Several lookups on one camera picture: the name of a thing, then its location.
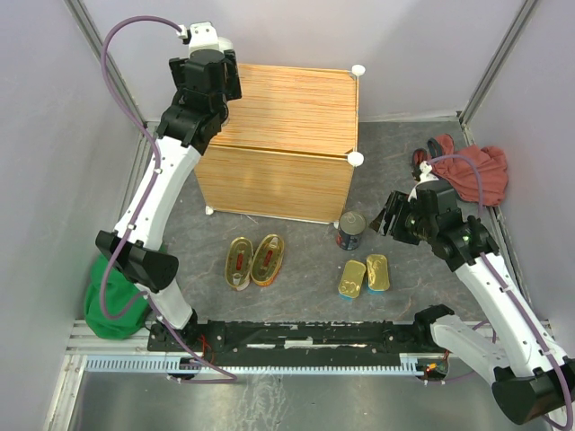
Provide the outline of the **red oval tin right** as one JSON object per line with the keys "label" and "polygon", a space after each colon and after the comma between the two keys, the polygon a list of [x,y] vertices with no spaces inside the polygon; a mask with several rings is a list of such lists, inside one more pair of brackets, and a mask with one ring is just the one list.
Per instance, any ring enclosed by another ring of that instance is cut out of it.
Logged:
{"label": "red oval tin right", "polygon": [[265,236],[252,259],[251,278],[258,286],[269,286],[277,277],[285,253],[285,242],[277,234]]}

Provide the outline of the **gold rectangular tin left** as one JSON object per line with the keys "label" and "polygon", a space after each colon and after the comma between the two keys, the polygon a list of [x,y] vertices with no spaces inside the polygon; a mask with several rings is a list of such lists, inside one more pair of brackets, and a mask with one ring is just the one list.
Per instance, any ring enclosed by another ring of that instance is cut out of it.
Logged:
{"label": "gold rectangular tin left", "polygon": [[359,297],[363,286],[367,267],[364,263],[357,260],[346,262],[338,284],[338,293],[347,300],[354,300]]}

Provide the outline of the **red oval tin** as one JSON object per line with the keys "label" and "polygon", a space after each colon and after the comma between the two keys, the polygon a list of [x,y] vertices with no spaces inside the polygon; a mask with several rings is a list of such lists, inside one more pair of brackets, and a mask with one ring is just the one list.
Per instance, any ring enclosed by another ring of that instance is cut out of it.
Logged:
{"label": "red oval tin", "polygon": [[277,234],[265,236],[252,259],[251,278],[258,286],[269,286],[277,277],[285,253],[285,242]]}
{"label": "red oval tin", "polygon": [[253,258],[252,242],[245,237],[235,238],[226,255],[225,280],[235,291],[243,291],[251,282]]}

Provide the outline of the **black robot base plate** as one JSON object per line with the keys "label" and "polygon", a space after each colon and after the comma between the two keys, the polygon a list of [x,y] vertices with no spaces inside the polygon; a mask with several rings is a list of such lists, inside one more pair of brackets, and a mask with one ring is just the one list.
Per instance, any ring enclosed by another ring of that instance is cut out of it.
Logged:
{"label": "black robot base plate", "polygon": [[187,347],[221,367],[399,365],[402,356],[443,359],[416,323],[208,321],[185,330]]}

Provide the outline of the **wooden cube cabinet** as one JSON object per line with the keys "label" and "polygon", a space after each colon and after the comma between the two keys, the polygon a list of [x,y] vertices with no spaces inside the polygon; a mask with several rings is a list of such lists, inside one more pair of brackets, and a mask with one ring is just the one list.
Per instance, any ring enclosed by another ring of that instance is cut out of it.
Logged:
{"label": "wooden cube cabinet", "polygon": [[334,224],[358,154],[348,70],[239,66],[243,97],[195,168],[206,211]]}

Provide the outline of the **gold rectangular tin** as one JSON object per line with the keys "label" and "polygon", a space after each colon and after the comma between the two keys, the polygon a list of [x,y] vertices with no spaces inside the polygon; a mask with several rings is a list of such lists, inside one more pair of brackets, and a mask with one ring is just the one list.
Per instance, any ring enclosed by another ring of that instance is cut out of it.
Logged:
{"label": "gold rectangular tin", "polygon": [[338,284],[338,293],[347,300],[354,300],[359,297],[363,286],[367,267],[364,263],[357,260],[346,262]]}
{"label": "gold rectangular tin", "polygon": [[373,295],[386,292],[391,286],[388,260],[383,254],[367,256],[367,288]]}

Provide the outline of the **red cloth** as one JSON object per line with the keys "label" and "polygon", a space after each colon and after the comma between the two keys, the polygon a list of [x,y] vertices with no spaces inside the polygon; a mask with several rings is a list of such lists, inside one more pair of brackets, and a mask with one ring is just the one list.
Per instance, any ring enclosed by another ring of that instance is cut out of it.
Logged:
{"label": "red cloth", "polygon": [[419,178],[420,164],[441,156],[445,159],[432,164],[432,172],[446,180],[456,190],[458,196],[467,202],[479,202],[478,182],[472,166],[479,173],[482,183],[482,204],[496,207],[506,197],[509,183],[508,161],[505,153],[496,146],[465,146],[456,150],[455,141],[449,134],[432,137],[426,148],[416,149],[411,156],[411,168],[415,178]]}

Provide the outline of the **green cloth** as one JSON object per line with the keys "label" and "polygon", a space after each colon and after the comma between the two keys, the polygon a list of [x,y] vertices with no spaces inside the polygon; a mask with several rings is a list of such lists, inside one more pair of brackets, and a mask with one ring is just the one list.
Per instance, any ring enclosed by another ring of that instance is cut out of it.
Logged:
{"label": "green cloth", "polygon": [[126,312],[116,320],[106,317],[101,307],[100,292],[107,266],[108,260],[100,254],[91,267],[90,284],[84,296],[84,320],[101,339],[128,339],[145,327],[146,318],[151,312],[155,315],[159,312],[153,311],[143,293],[113,268],[105,288],[106,309],[112,316],[120,314],[124,309]]}

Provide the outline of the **red oval tin left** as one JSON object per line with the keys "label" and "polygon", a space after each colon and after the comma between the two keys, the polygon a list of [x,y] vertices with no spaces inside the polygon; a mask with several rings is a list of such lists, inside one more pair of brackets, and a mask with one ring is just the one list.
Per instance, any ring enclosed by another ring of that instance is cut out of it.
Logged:
{"label": "red oval tin left", "polygon": [[235,238],[226,255],[225,280],[235,291],[243,291],[251,282],[253,258],[252,242],[245,237]]}

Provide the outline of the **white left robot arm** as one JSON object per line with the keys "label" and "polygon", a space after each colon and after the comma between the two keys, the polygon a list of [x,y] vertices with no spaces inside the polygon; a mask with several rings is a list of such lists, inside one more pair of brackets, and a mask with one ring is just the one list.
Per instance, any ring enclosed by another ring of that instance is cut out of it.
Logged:
{"label": "white left robot arm", "polygon": [[95,244],[138,291],[147,295],[164,322],[168,340],[180,350],[194,347],[195,312],[176,282],[178,259],[164,251],[164,229],[176,198],[208,145],[229,116],[227,103],[242,97],[236,54],[199,49],[169,62],[176,93],[152,139],[153,156],[128,210]]}

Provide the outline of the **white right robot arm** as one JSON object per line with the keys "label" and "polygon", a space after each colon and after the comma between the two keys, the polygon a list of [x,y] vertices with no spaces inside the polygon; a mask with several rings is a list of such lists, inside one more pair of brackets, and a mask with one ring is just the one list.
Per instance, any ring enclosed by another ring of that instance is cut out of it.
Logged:
{"label": "white right robot arm", "polygon": [[370,226],[398,242],[426,242],[472,293],[497,336],[490,342],[448,307],[434,305],[416,315],[416,347],[442,347],[462,359],[489,384],[513,423],[552,422],[552,413],[563,410],[565,424],[553,427],[572,429],[574,361],[528,306],[481,219],[463,215],[455,190],[433,180],[411,193],[394,191]]}

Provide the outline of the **gold rectangular tin right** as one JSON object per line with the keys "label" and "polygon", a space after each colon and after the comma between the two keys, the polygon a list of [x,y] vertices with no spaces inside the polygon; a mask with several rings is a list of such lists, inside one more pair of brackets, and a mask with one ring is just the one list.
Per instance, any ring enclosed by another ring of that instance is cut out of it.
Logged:
{"label": "gold rectangular tin right", "polygon": [[386,292],[391,286],[388,260],[383,254],[367,256],[367,288],[373,295]]}

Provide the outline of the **dark blue round can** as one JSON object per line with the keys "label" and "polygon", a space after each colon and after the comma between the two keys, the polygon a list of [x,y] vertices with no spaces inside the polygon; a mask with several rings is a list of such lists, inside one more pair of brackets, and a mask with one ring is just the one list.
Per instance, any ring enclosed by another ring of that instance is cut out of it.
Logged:
{"label": "dark blue round can", "polygon": [[365,217],[358,211],[347,211],[339,219],[336,242],[345,251],[355,250],[367,227]]}

